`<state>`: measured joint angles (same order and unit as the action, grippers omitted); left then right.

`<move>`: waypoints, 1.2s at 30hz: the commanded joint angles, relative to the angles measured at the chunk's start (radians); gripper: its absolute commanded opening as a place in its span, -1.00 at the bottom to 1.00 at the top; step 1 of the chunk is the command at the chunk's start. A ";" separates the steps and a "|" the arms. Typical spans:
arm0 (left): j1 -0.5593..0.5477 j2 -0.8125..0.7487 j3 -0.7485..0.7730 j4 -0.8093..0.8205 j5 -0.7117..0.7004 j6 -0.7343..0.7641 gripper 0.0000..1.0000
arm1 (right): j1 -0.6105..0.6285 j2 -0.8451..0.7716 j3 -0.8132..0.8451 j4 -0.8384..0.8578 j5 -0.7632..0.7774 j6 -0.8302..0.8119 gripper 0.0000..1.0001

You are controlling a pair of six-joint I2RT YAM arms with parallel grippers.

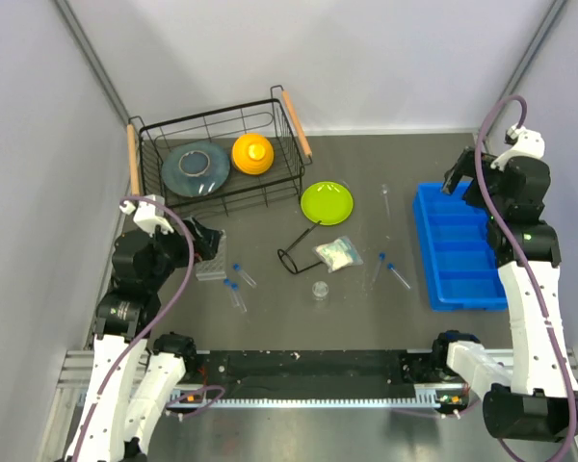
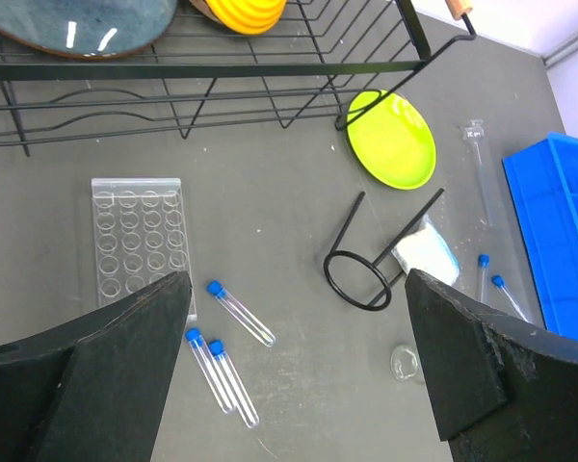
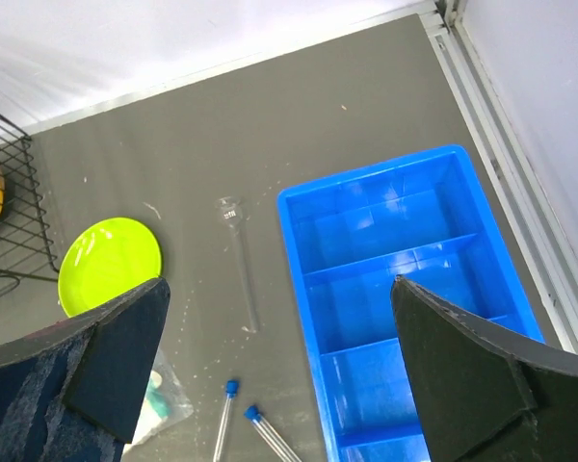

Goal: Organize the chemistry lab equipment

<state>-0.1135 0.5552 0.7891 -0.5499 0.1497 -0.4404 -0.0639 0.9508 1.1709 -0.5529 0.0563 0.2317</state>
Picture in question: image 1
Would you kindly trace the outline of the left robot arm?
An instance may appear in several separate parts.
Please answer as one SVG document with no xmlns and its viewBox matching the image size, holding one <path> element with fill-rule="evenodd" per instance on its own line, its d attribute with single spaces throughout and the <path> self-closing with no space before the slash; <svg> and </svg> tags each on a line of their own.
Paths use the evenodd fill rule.
<svg viewBox="0 0 578 462">
<path fill-rule="evenodd" d="M 169 276 L 217 256 L 223 232 L 195 218 L 183 223 L 190 242 L 178 232 L 140 229 L 115 241 L 111 286 L 96 308 L 92 375 L 66 461 L 144 461 L 171 392 L 198 373 L 192 338 L 170 332 L 151 342 L 147 331 Z"/>
</svg>

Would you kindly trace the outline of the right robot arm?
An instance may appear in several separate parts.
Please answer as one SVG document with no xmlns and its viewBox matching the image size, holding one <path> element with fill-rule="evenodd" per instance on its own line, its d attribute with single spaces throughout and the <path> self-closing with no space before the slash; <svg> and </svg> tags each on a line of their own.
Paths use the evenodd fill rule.
<svg viewBox="0 0 578 462">
<path fill-rule="evenodd" d="M 553 227 L 541 219 L 550 186 L 549 166 L 514 156 L 500 167 L 490 154 L 472 148 L 446 172 L 442 190 L 452 194 L 460 179 L 472 179 L 463 195 L 470 206 L 486 207 L 475 164 L 482 164 L 486 190 L 501 216 L 486 221 L 508 304 L 512 368 L 486 353 L 473 335 L 446 331 L 431 356 L 433 374 L 444 381 L 461 377 L 482 402 L 488 433 L 497 439 L 561 442 L 578 434 L 578 384 L 566 357 L 559 310 L 561 252 Z"/>
</svg>

